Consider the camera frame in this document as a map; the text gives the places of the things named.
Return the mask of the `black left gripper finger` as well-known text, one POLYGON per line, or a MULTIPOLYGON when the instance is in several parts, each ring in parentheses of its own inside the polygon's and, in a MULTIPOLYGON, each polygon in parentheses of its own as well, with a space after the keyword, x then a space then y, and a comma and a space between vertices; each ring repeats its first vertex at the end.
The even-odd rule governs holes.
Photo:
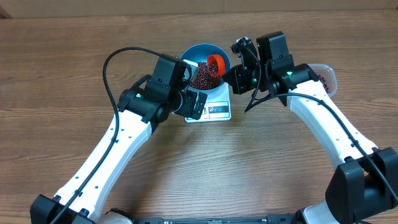
POLYGON ((205 107, 207 94, 199 92, 191 118, 194 120, 199 120, 203 114, 203 109, 205 107))
POLYGON ((180 116, 199 115, 198 108, 196 107, 198 93, 187 90, 180 94, 182 97, 181 105, 174 113, 180 116))

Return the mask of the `red plastic measuring scoop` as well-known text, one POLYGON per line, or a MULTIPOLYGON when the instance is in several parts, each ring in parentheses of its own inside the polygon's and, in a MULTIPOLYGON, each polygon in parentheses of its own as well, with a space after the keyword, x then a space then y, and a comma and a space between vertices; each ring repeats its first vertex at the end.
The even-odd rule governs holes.
POLYGON ((209 55, 207 65, 211 77, 222 77, 226 72, 225 62, 218 54, 209 55))

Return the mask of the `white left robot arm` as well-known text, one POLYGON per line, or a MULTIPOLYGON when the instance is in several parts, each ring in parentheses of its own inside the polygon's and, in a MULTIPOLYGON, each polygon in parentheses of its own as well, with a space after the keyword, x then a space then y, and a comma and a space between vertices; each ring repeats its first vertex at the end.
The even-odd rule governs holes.
POLYGON ((198 119, 207 95, 191 90, 133 86, 124 90, 109 128, 77 173, 52 198, 39 195, 32 223, 133 223, 118 209, 103 213, 105 201, 137 150, 170 113, 198 119))

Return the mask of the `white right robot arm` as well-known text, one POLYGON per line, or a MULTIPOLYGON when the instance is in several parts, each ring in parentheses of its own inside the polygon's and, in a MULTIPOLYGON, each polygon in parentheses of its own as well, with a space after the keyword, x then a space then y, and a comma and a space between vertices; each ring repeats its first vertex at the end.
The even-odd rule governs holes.
POLYGON ((308 64, 294 64, 285 35, 243 37, 231 46, 241 63, 227 65, 221 54, 205 54, 198 65, 211 84, 225 82, 235 94, 251 92, 248 108, 278 98, 311 130, 334 169, 322 202, 295 213, 268 215, 266 223, 366 223, 397 207, 397 153, 363 136, 330 99, 325 79, 308 64))

